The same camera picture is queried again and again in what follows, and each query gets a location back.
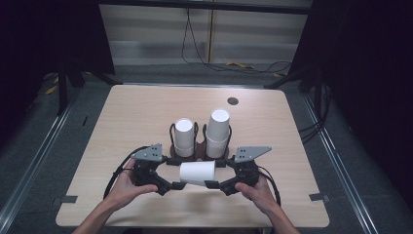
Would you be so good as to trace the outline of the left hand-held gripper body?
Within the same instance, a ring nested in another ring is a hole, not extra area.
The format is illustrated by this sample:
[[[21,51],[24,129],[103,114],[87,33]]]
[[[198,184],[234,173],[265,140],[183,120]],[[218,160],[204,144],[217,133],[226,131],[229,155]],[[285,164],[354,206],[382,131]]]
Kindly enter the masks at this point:
[[[160,143],[136,149],[131,154],[131,158],[135,160],[132,171],[137,186],[156,185],[157,193],[161,196],[171,190],[172,184],[157,174],[157,168],[167,161]]]

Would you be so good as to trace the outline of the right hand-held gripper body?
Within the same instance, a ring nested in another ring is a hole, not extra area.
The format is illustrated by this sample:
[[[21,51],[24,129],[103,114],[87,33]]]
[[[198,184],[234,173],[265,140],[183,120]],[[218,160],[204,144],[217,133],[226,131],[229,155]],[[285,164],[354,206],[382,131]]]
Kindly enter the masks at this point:
[[[225,160],[225,165],[235,172],[233,178],[219,183],[219,189],[227,196],[238,193],[238,182],[254,186],[259,180],[259,170],[255,159],[272,150],[271,146],[240,146],[236,154]]]

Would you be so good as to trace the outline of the single white paper cup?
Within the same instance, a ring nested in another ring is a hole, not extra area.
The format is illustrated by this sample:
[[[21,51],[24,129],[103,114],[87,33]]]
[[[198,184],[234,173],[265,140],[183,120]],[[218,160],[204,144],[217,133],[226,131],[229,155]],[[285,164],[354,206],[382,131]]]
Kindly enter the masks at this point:
[[[181,182],[205,186],[206,180],[215,180],[215,162],[185,162],[180,165]]]

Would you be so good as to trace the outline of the stack of white paper cups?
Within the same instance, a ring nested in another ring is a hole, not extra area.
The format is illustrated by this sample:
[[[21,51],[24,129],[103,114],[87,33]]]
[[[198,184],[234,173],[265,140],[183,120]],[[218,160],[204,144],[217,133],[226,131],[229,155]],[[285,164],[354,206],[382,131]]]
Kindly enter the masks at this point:
[[[206,155],[210,158],[220,158],[224,155],[230,135],[230,114],[225,109],[215,109],[211,112],[206,125]]]
[[[194,153],[194,123],[187,118],[179,119],[174,126],[174,148],[180,157]]]

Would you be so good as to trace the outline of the person's right hand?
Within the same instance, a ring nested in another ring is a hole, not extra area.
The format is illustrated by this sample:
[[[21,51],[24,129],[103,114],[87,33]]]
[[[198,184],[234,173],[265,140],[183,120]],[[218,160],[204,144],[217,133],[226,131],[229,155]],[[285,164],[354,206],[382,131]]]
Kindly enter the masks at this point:
[[[279,207],[267,179],[262,175],[254,186],[249,186],[242,182],[237,182],[235,188],[240,191],[246,199],[252,201],[254,205],[265,215],[270,215]]]

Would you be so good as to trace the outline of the person's left hand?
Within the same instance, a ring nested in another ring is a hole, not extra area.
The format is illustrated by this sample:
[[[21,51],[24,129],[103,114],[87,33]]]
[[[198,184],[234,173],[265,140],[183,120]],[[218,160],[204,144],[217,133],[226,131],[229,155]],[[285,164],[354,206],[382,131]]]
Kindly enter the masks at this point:
[[[156,192],[158,190],[158,187],[153,184],[136,186],[132,182],[132,169],[134,164],[134,159],[130,159],[127,162],[123,170],[119,173],[111,191],[105,198],[105,202],[113,211],[120,210],[139,195]]]

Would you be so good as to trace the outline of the grey tape piece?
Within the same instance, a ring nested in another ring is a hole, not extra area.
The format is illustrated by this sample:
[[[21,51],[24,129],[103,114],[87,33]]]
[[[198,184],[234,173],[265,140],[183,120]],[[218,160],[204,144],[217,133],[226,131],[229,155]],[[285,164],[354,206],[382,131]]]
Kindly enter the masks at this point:
[[[63,203],[76,203],[78,196],[68,196],[64,195],[61,197],[56,197],[53,200],[53,205],[63,204]]]
[[[326,203],[326,202],[329,201],[328,196],[326,194],[323,194],[323,193],[310,194],[309,197],[313,202],[323,201],[324,203]]]

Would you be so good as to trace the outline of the black metal stand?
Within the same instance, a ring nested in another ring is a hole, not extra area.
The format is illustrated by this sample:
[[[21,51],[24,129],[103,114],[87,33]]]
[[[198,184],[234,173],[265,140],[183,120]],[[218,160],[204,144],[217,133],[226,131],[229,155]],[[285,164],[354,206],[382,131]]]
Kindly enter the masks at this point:
[[[76,61],[63,60],[58,65],[58,97],[59,107],[58,115],[61,115],[68,106],[67,98],[67,81],[70,81],[75,88],[82,88],[85,85],[85,79],[83,78],[83,72],[90,72],[93,76],[99,80],[105,82],[108,85],[122,85],[121,81],[117,81],[108,77],[107,75],[98,72],[94,67],[82,64]]]

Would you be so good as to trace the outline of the black curtain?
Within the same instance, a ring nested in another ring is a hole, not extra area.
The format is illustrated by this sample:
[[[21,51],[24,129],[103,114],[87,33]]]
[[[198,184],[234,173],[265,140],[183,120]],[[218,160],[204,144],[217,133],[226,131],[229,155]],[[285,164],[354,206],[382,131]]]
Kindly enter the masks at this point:
[[[13,134],[48,73],[115,72],[99,4],[0,0],[0,145]]]
[[[413,0],[313,0],[291,68],[305,66],[413,209]]]

